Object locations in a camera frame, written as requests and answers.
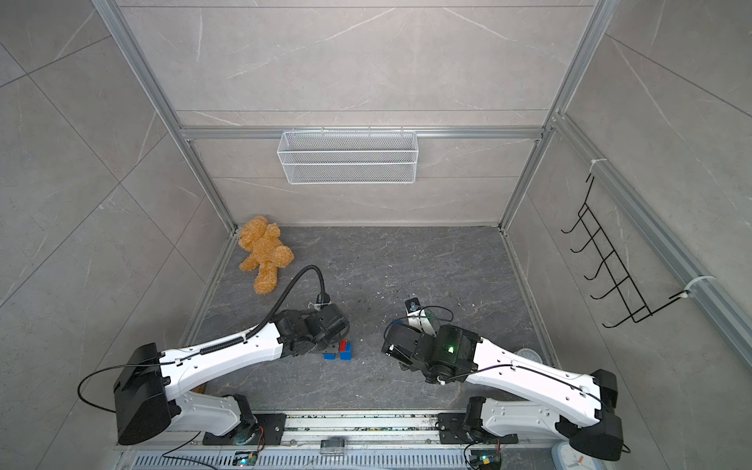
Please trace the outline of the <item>blue lego brick bottom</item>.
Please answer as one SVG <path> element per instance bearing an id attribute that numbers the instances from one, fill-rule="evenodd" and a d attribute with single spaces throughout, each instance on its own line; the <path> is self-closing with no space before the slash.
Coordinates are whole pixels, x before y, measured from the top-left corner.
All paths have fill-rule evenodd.
<path id="1" fill-rule="evenodd" d="M 353 346 L 352 346 L 352 344 L 350 342 L 348 342 L 346 352 L 340 352 L 339 351 L 339 358 L 340 358 L 340 360 L 344 360 L 345 362 L 349 362 L 352 359 L 352 353 L 353 353 Z"/>

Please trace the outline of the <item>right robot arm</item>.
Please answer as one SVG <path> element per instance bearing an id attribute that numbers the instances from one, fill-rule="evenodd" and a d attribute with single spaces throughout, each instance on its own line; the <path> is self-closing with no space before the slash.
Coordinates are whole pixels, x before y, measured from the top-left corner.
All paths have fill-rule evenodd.
<path id="1" fill-rule="evenodd" d="M 385 331 L 382 351 L 429 384 L 470 383 L 518 397 L 516 403 L 471 398 L 454 428 L 466 443 L 557 439 L 606 461 L 630 450 L 616 413 L 617 380 L 607 370 L 577 374 L 549 367 L 452 325 L 429 334 L 395 322 Z"/>

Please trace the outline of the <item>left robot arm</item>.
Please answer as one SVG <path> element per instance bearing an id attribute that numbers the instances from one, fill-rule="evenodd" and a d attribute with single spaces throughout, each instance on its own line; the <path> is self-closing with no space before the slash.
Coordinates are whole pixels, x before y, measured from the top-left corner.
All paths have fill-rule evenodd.
<path id="1" fill-rule="evenodd" d="M 319 293 L 313 307 L 283 309 L 285 299 L 307 272 Z M 346 337 L 350 323 L 332 303 L 321 269 L 305 266 L 257 325 L 204 344 L 161 351 L 153 343 L 137 348 L 119 364 L 114 383 L 117 443 L 134 446 L 164 432 L 196 432 L 220 445 L 260 438 L 260 423 L 243 395 L 209 396 L 198 387 L 263 362 L 322 354 Z"/>

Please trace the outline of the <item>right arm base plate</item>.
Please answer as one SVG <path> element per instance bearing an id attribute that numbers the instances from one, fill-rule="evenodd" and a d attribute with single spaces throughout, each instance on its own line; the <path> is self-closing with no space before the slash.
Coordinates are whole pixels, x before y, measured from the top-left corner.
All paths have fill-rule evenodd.
<path id="1" fill-rule="evenodd" d="M 516 445 L 519 443 L 516 434 L 493 435 L 484 430 L 478 420 L 472 421 L 464 413 L 439 413 L 435 428 L 439 432 L 440 442 L 443 445 L 471 443 Z"/>

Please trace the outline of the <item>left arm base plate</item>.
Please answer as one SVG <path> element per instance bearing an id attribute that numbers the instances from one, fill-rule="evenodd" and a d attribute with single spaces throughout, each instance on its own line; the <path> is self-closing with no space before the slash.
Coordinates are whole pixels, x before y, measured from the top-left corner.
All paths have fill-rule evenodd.
<path id="1" fill-rule="evenodd" d="M 285 413 L 262 413 L 241 418 L 240 424 L 223 436 L 206 433 L 204 446 L 254 446 L 258 443 L 279 446 L 285 430 Z"/>

